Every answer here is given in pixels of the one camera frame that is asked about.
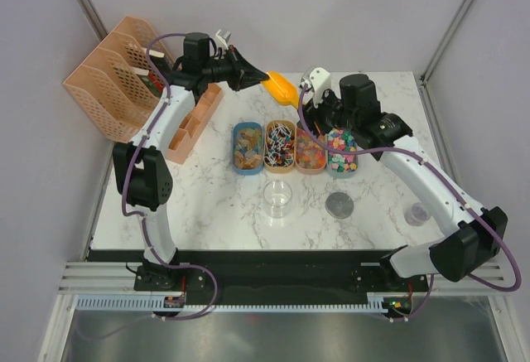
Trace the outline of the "pink gummy tray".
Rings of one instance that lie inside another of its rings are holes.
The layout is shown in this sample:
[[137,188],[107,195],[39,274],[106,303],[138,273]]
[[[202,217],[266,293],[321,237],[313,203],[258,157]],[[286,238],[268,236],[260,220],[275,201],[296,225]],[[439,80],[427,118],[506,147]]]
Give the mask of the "pink gummy tray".
[[317,175],[326,167],[325,150],[305,130],[296,127],[295,168],[304,175]]

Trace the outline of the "light blue star candy tray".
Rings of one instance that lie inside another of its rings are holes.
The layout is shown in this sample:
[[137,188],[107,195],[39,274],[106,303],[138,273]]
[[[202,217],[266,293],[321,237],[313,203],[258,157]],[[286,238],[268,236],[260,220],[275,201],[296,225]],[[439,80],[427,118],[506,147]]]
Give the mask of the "light blue star candy tray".
[[358,170],[358,159],[355,155],[344,152],[356,152],[357,143],[350,131],[333,128],[326,135],[326,145],[340,153],[326,152],[326,169],[337,179],[351,178]]

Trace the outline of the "yellow plastic scoop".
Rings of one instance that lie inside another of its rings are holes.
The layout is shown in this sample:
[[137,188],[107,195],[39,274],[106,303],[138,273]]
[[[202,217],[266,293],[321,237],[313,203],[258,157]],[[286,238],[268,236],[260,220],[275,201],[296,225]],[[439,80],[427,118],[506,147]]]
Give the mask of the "yellow plastic scoop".
[[299,94],[295,85],[283,75],[274,71],[267,72],[268,79],[262,82],[265,90],[281,106],[292,106],[298,109]]

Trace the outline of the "tan lollipop tray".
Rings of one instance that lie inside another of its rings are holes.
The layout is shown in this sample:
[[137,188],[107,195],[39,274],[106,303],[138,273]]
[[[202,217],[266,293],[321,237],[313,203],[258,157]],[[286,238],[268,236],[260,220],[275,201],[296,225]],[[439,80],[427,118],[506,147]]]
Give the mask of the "tan lollipop tray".
[[273,173],[292,170],[296,156],[295,144],[295,125],[286,120],[272,120],[265,127],[265,168]]

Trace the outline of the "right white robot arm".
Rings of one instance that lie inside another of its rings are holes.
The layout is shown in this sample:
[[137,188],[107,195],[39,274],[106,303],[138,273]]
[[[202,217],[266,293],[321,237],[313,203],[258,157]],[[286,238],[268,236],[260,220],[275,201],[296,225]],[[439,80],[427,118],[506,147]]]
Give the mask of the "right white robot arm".
[[410,277],[423,273],[458,282],[500,252],[508,224],[504,211],[498,206],[483,207],[431,162],[404,120],[382,111],[375,83],[367,75],[343,77],[336,95],[330,74],[318,69],[302,76],[299,89],[301,94],[313,94],[298,109],[303,128],[352,132],[359,148],[410,188],[443,234],[434,242],[403,246],[387,254],[378,275],[385,288],[398,290]]

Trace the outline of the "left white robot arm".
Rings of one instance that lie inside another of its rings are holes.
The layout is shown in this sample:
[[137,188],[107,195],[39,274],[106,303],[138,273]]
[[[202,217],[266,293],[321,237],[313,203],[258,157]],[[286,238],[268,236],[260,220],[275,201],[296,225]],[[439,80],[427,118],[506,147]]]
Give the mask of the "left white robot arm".
[[161,97],[132,139],[113,147],[122,212],[138,216],[141,223],[144,254],[136,271],[137,291],[173,291],[181,285],[187,269],[179,262],[166,210],[173,188],[166,154],[177,129],[210,84],[225,82],[240,91],[268,78],[230,44],[230,36],[227,30],[219,30],[215,36],[203,32],[183,35],[183,53],[167,73],[150,61],[164,84]]

